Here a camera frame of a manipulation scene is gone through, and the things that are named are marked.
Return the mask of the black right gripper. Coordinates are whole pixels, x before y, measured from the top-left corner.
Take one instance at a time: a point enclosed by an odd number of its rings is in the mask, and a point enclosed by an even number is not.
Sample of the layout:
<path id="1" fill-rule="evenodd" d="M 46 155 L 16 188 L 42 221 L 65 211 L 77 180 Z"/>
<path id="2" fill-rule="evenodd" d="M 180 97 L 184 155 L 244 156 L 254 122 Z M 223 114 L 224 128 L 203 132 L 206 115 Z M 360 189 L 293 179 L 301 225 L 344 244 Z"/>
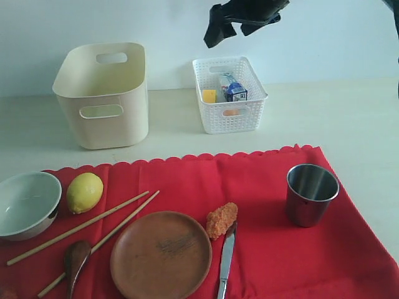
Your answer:
<path id="1" fill-rule="evenodd" d="M 288 0 L 230 0 L 215 4 L 209 11 L 209 24 L 203 40 L 211 49 L 223 40 L 236 36 L 230 22 L 241 23 L 241 32 L 248 36 L 269 23 L 279 22 L 280 10 L 289 3 Z"/>

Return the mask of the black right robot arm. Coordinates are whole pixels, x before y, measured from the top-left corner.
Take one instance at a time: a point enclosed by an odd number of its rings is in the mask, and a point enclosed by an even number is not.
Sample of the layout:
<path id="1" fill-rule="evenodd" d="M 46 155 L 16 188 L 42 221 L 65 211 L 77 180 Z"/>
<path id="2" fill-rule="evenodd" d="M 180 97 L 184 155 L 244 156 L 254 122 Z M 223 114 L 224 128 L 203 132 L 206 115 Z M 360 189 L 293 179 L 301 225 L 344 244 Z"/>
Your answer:
<path id="1" fill-rule="evenodd" d="M 228 1 L 209 11 L 204 43 L 254 56 L 262 77 L 305 82 L 398 75 L 397 1 Z"/>

